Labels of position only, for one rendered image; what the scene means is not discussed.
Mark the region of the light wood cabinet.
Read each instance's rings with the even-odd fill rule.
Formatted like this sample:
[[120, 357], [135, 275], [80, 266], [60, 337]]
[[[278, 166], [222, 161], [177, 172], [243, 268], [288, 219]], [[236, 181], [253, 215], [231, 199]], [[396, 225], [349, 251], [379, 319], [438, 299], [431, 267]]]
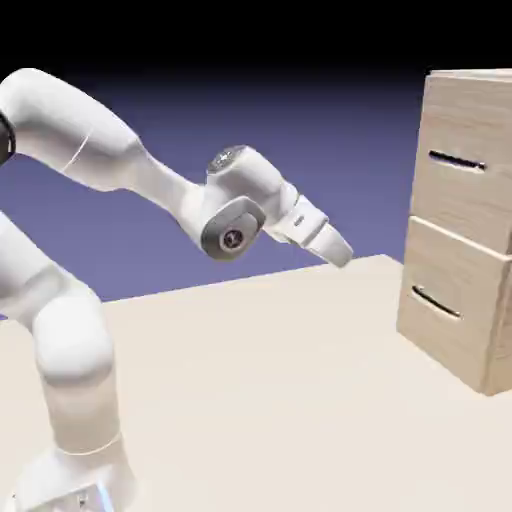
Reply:
[[512, 390], [512, 68], [426, 77], [397, 329], [476, 392]]

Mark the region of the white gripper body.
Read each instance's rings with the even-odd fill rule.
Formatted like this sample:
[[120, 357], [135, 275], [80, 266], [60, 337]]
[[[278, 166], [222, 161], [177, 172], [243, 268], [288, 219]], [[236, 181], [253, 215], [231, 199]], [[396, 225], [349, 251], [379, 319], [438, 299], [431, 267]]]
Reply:
[[305, 249], [337, 268], [346, 266], [353, 257], [350, 244], [329, 222], [320, 228]]

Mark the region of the light wood drawer front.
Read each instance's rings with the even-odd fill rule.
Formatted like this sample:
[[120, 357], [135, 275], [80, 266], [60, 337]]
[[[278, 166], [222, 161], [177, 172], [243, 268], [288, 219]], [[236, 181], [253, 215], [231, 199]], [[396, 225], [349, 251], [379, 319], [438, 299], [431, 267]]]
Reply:
[[[430, 150], [485, 162], [487, 169], [439, 163]], [[512, 254], [512, 74], [427, 76], [410, 213]]]
[[[412, 285], [461, 318], [418, 300]], [[512, 256], [410, 217], [397, 331], [473, 390], [512, 390]]]

